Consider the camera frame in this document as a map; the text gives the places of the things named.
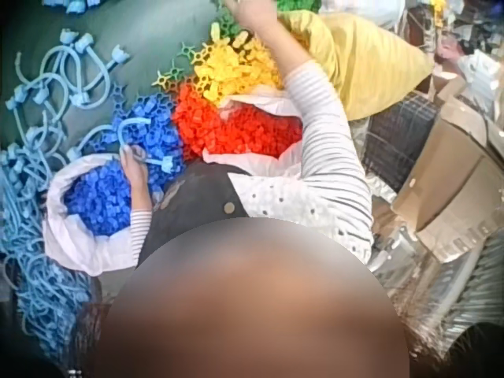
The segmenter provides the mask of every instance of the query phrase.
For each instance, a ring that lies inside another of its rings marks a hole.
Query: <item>yellow sack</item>
[[[279,18],[322,66],[348,120],[401,101],[434,67],[420,49],[353,14],[297,10]]]

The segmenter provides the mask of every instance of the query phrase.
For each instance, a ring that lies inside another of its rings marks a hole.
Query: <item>white striped shirt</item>
[[[343,105],[313,61],[293,71],[285,88],[302,115],[301,177],[229,174],[249,217],[271,217],[317,229],[363,263],[371,255],[371,193],[350,136]],[[132,249],[138,259],[150,212],[132,212]]]

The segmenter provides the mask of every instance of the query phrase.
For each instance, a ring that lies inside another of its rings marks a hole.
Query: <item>dark vest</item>
[[[228,173],[248,175],[231,165],[196,161],[165,188],[165,197],[154,210],[137,266],[161,246],[193,228],[248,217]]]

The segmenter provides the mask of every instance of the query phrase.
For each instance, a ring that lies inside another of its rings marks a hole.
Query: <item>white plastic bag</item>
[[[277,89],[258,86],[253,94],[229,96],[220,104],[220,116],[226,118],[230,109],[240,103],[251,104],[267,113],[282,117],[301,117],[287,93]],[[234,165],[252,176],[301,176],[302,142],[299,141],[283,152],[278,159],[261,154],[210,154],[203,150],[203,161]]]
[[[64,267],[90,276],[136,266],[129,228],[110,237],[95,237],[78,215],[68,215],[63,202],[65,192],[77,177],[115,157],[115,154],[94,154],[74,161],[54,176],[47,192],[47,215],[43,222],[46,254]]]
[[[352,13],[390,30],[401,20],[405,0],[322,0],[319,13]]]

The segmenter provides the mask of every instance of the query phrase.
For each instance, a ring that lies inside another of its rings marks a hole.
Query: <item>striped sleeve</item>
[[[142,251],[143,242],[149,232],[150,222],[152,221],[152,211],[133,210],[131,220],[130,235],[132,253],[135,261],[138,261],[140,252]]]
[[[335,203],[352,228],[368,239],[371,193],[339,96],[314,61],[293,71],[284,82],[302,114],[302,179],[319,196]]]

